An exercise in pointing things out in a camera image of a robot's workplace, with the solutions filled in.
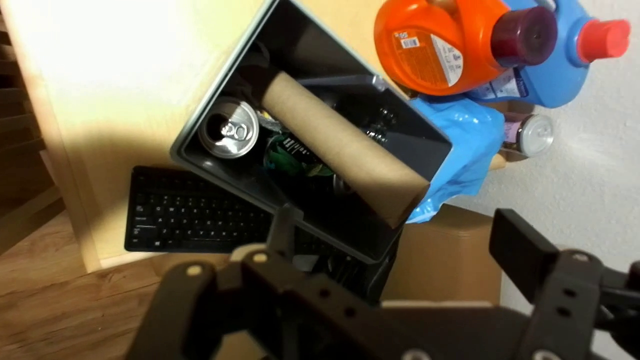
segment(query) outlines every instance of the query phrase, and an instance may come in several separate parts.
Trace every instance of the wooden floor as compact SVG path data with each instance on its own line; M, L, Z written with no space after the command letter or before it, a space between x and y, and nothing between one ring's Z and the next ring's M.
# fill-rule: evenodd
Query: wooden floor
M0 359L122 359L163 271L194 259L204 257L86 275L65 215L55 216L0 257ZM256 359L242 342L231 339L220 359Z

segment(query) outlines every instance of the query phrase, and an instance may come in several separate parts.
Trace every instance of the cardboard tube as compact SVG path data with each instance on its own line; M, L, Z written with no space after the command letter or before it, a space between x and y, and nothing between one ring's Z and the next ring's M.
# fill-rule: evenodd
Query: cardboard tube
M287 74L274 74L259 102L390 226L399 226L425 193L425 178Z

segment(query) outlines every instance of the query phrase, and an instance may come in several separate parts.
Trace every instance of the blue bottle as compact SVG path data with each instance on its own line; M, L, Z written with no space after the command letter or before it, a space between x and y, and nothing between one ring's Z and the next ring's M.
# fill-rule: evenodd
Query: blue bottle
M539 0L505 0L514 10ZM514 69L493 83L469 93L474 100L523 100L544 108L558 108L577 96L588 69L600 58L617 58L628 49L625 21L596 21L577 0L546 0L558 21L558 42L546 62Z

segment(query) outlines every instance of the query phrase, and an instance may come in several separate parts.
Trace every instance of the tan table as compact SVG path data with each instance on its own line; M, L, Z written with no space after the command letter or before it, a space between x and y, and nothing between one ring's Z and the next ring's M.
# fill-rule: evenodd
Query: tan table
M169 163L169 144L264 3L0 3L87 271L145 257L122 249L130 168ZM379 4L303 3L374 66Z

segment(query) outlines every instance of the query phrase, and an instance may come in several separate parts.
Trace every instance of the plastic bottle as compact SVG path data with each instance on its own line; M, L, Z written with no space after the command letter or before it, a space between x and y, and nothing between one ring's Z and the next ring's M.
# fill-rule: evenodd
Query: plastic bottle
M537 0L505 0L522 10ZM594 60L617 58L628 49L630 24L625 21L596 21L577 0L550 0L555 12L558 42L546 62L514 69L498 81L469 93L475 100L523 100L544 108L558 108L573 100Z
M553 14L544 6L387 0L376 17L376 50L386 74L428 96L462 95L511 66L539 64L553 42Z

